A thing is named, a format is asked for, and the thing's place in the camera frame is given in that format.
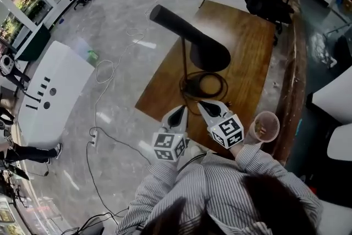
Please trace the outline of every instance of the black sneaker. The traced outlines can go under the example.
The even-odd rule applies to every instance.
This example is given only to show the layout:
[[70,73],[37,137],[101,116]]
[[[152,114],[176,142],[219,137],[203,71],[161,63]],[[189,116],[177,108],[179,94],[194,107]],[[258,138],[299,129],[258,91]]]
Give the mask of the black sneaker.
[[62,153],[62,143],[57,144],[57,146],[55,147],[55,150],[57,153],[55,159],[57,160],[58,158],[60,158],[60,155]]

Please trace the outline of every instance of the wrist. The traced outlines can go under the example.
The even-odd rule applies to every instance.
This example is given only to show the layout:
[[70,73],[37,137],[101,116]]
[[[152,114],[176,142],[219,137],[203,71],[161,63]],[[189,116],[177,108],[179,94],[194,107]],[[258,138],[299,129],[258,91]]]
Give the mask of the wrist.
[[240,142],[234,146],[232,146],[229,150],[231,152],[231,154],[236,158],[238,153],[242,150],[244,144],[243,142]]

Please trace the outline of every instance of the power strip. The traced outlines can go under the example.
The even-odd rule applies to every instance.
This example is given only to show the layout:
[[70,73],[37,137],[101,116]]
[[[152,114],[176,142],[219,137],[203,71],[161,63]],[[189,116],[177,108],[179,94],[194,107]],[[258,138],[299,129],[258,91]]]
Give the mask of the power strip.
[[98,130],[94,129],[92,132],[92,146],[96,147],[98,142]]

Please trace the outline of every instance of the lamp shade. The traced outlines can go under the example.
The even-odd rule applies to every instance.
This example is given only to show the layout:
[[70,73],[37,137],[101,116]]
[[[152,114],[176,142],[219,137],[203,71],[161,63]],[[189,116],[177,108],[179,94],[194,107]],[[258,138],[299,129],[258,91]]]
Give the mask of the lamp shade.
[[230,64],[231,55],[225,46],[167,8],[156,5],[150,13],[150,20],[192,43],[190,59],[196,67],[207,72],[219,72]]

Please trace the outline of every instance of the black desk lamp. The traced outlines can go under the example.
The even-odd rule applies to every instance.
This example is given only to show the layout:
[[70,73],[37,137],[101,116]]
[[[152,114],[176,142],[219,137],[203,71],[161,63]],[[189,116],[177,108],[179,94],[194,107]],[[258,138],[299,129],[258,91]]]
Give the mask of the black desk lamp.
[[[219,72],[230,64],[231,55],[226,47],[203,34],[190,23],[161,5],[154,7],[149,18],[181,37],[184,70],[182,92],[189,96],[200,98],[218,96],[223,91],[225,79],[214,72]],[[187,73],[186,39],[192,43],[190,51],[191,61],[203,72]],[[208,94],[201,89],[201,80],[206,76],[213,76],[220,81],[220,88],[217,92]]]

